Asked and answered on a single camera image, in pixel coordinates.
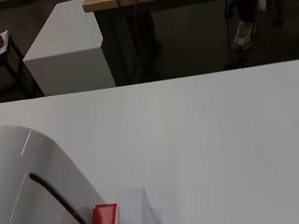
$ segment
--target white table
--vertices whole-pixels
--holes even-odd
[[[299,62],[0,105],[163,224],[299,221]]]

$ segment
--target red tag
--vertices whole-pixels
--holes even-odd
[[[93,224],[117,224],[116,203],[96,205],[93,209]]]

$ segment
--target white cabinet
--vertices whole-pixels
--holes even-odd
[[[115,87],[103,37],[81,0],[56,5],[24,62],[45,95]]]

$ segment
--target chair leg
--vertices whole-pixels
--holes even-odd
[[[13,70],[13,68],[11,67],[11,65],[9,63],[5,63],[5,67],[8,70],[8,72],[12,75],[12,77],[14,78],[16,84],[19,86],[19,88],[21,89],[21,91],[26,95],[26,97],[27,98],[31,98],[29,92],[22,85],[22,83],[20,81],[20,78],[18,77],[18,75],[16,74],[16,72]]]
[[[16,54],[18,55],[18,57],[20,58],[20,60],[24,59],[24,56],[21,54],[21,51],[19,50],[19,48],[17,47],[17,45],[15,44],[15,42],[13,41],[12,37],[10,38],[10,45],[11,47],[15,50]]]

